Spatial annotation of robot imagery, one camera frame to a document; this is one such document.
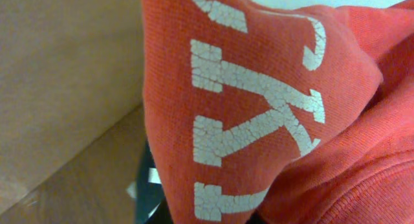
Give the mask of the red t-shirt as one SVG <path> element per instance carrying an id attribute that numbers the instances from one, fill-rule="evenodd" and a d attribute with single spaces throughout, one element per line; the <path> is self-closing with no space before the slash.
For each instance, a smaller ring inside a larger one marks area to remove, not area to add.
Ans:
<path id="1" fill-rule="evenodd" d="M 413 0 L 141 0 L 174 223 L 412 223 Z"/>

